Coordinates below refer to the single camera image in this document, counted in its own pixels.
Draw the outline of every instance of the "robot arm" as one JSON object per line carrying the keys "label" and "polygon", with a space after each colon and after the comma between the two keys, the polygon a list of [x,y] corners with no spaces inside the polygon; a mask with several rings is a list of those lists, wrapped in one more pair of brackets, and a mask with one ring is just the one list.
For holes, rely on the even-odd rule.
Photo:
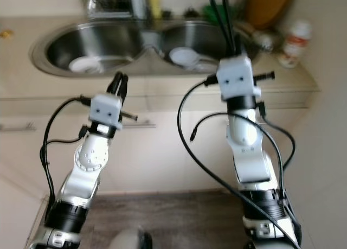
{"label": "robot arm", "polygon": [[[283,196],[272,162],[262,149],[263,134],[250,122],[235,116],[238,114],[256,122],[255,98],[261,96],[261,91],[255,86],[249,58],[238,56],[221,61],[216,76],[222,100],[228,108],[227,141],[234,155],[238,190],[276,219],[286,234],[297,242],[292,220],[282,203]],[[253,207],[244,203],[243,209],[243,224],[246,233],[253,239],[255,248],[263,245],[265,239],[268,246],[275,242],[278,248],[292,248],[286,242],[279,242],[285,236],[283,232]]]}
{"label": "robot arm", "polygon": [[127,80],[127,75],[117,73],[107,93],[91,99],[89,134],[77,148],[73,169],[54,204],[48,208],[44,225],[39,227],[29,249],[79,247],[79,233],[98,190],[100,173],[108,161],[110,140],[116,130],[121,130],[122,116],[137,120],[136,116],[121,112]]}

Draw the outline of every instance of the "kitchen countertop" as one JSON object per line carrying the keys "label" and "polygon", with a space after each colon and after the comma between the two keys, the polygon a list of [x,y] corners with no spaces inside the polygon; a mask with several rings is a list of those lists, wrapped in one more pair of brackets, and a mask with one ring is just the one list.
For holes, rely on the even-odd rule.
{"label": "kitchen countertop", "polygon": [[[80,21],[81,17],[20,17],[0,18],[3,28],[14,31],[14,36],[9,40],[1,40],[0,47],[0,101],[9,100],[60,100],[79,94],[94,95],[104,92],[112,78],[62,78],[45,74],[37,70],[28,58],[30,47],[34,42],[63,25]],[[253,65],[254,74],[275,71],[276,79],[259,82],[263,93],[282,92],[316,92],[319,91],[314,79],[301,65],[288,69],[279,65],[272,54],[261,53]],[[129,97],[143,97],[161,94],[182,94],[206,75],[171,75],[144,74],[132,76],[128,73]],[[179,92],[149,91],[149,81],[158,80],[168,84],[172,81],[184,85]],[[200,90],[203,92],[218,93],[217,87]]]}

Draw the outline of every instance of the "dish rack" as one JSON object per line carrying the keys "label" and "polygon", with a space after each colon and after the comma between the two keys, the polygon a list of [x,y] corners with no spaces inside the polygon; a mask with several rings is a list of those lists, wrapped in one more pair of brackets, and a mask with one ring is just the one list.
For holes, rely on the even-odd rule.
{"label": "dish rack", "polygon": [[146,18],[146,0],[83,0],[83,3],[90,18]]}

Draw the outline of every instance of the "cabinet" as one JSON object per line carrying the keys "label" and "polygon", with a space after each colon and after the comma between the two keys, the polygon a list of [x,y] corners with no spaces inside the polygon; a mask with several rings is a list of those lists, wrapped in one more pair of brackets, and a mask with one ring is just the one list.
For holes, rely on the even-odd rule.
{"label": "cabinet", "polygon": [[[0,19],[2,26],[15,32],[13,39],[0,41],[0,123],[6,126],[33,122],[37,128],[35,132],[1,133],[1,154],[6,158],[3,161],[18,171],[17,176],[22,176],[18,177],[18,181],[19,178],[28,179],[41,193],[47,192],[47,184],[38,151],[50,115],[65,99],[104,92],[111,81],[111,78],[59,78],[38,71],[30,63],[28,51],[38,37],[76,18],[79,17]],[[259,86],[269,108],[269,119],[284,127],[295,123],[319,90],[303,67],[282,68],[271,55],[262,54],[253,69],[255,74],[275,70],[277,79],[261,82]],[[129,74],[124,110],[139,113],[141,120],[150,119],[157,127],[117,132],[110,149],[110,161],[102,173],[100,191],[115,193],[219,187],[191,161],[176,129],[177,109],[182,97],[205,75],[149,76],[139,72],[136,75]],[[220,110],[225,111],[226,105],[220,100],[217,86],[198,89],[187,101],[183,112],[182,126],[187,138],[199,118],[210,111]],[[50,136],[74,138],[81,125],[88,123],[87,117],[88,108],[80,104],[68,106],[54,122]],[[225,141],[225,127],[226,119],[222,117],[204,123],[192,148],[207,166],[232,183],[232,154]],[[49,147],[52,176],[57,188],[72,168],[76,146]]]}

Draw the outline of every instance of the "sink basin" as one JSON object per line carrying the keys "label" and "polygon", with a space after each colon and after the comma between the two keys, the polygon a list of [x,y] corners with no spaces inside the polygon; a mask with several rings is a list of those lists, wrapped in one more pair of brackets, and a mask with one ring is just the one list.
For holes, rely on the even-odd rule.
{"label": "sink basin", "polygon": [[[241,35],[246,52],[250,59],[254,59],[259,47],[252,44],[251,39],[236,29]],[[226,56],[226,42],[218,26],[207,22],[186,21],[183,24],[171,25],[165,28],[161,34],[160,49],[164,53],[164,59],[172,64],[170,52],[178,47],[188,47],[203,59],[219,61]]]}
{"label": "sink basin", "polygon": [[60,76],[102,74],[136,60],[143,44],[141,32],[133,24],[88,22],[45,37],[36,44],[31,60],[44,72]]}
{"label": "sink basin", "polygon": [[[37,41],[30,58],[45,73],[83,78],[113,76],[120,69],[129,75],[210,73],[225,57],[226,44],[219,27],[207,22],[167,21],[156,28],[143,26],[134,21],[71,24]],[[242,40],[252,59],[259,48],[247,35],[242,35]],[[173,64],[169,53],[177,47],[189,47],[204,56],[210,70],[205,65],[205,70],[188,71]]]}

